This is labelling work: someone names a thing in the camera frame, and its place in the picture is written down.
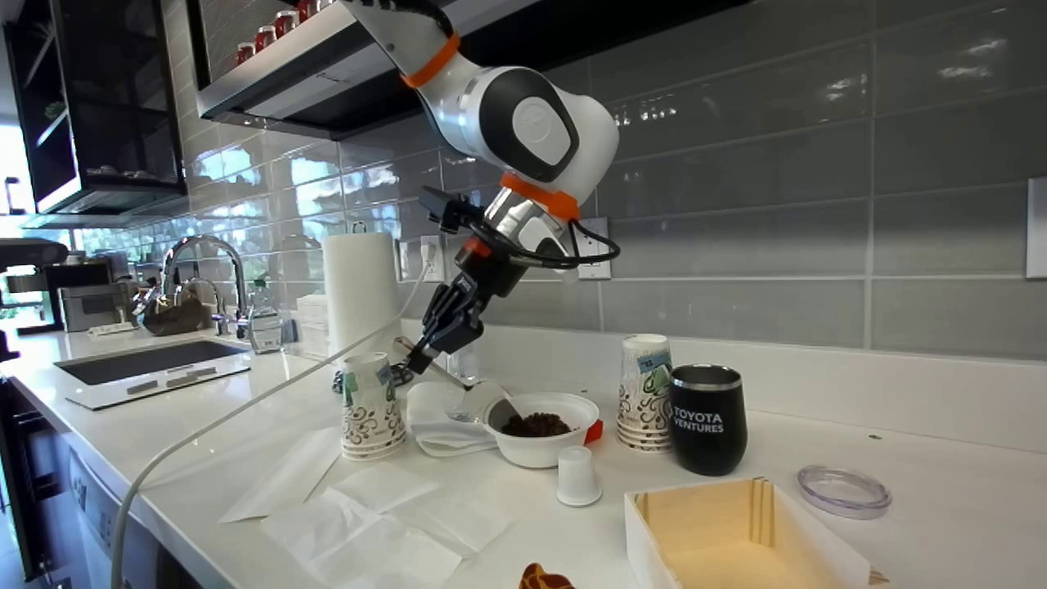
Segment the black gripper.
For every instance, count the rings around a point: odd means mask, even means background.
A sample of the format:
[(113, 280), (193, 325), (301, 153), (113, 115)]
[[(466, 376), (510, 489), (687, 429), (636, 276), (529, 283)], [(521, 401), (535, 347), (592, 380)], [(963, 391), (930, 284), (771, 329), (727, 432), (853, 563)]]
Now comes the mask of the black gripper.
[(455, 354), (477, 340), (486, 333), (486, 309), (494, 297), (508, 297), (524, 280), (524, 265), (482, 236), (472, 236), (455, 261), (455, 283), (431, 295), (421, 333), (406, 354), (408, 375), (426, 375), (438, 354)]

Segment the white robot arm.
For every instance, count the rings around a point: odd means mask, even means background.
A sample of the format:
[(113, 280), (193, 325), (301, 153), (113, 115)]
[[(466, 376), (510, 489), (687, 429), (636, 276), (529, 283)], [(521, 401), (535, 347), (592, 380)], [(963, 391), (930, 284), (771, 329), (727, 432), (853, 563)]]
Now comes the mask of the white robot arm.
[(477, 66), (431, 0), (340, 0), (401, 80), (421, 99), (457, 153), (500, 168), (489, 207), (431, 189), (421, 207), (446, 234), (466, 231), (457, 276), (431, 291), (421, 333), (397, 375), (413, 380), (443, 354), (486, 333), (490, 297), (508, 297), (526, 270), (611, 261), (618, 245), (583, 225), (583, 203), (618, 150), (618, 127), (592, 94), (574, 94), (526, 66)]

